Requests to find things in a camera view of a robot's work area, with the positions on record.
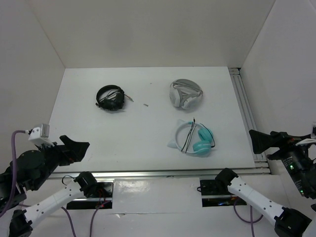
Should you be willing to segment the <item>teal white cat-ear headphones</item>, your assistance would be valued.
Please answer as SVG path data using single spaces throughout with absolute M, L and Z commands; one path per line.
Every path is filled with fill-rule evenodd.
M 179 119 L 167 147 L 177 149 L 183 154 L 207 157 L 216 147 L 214 134 L 204 124 Z

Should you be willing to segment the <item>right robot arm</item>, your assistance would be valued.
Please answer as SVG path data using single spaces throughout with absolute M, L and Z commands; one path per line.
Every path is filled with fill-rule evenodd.
M 278 151 L 269 155 L 270 160 L 280 160 L 301 196 L 316 198 L 316 162 L 309 157 L 309 148 L 316 143 L 316 129 L 309 135 L 293 136 L 286 132 L 269 134 L 250 130 L 253 152 L 261 154 L 269 148 Z M 314 237 L 316 220 L 302 212 L 272 201 L 229 168 L 224 168 L 215 178 L 216 190 L 229 192 L 244 200 L 263 215 L 274 227 L 279 237 Z

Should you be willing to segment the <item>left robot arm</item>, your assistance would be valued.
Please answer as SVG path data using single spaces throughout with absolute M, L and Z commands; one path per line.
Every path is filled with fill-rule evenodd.
M 0 175 L 0 235 L 28 237 L 45 218 L 67 203 L 97 193 L 97 181 L 90 171 L 60 187 L 48 190 L 50 176 L 60 166 L 81 162 L 91 145 L 86 136 L 59 137 L 60 143 L 40 138 L 35 150 L 16 155 L 15 138 L 12 162 Z

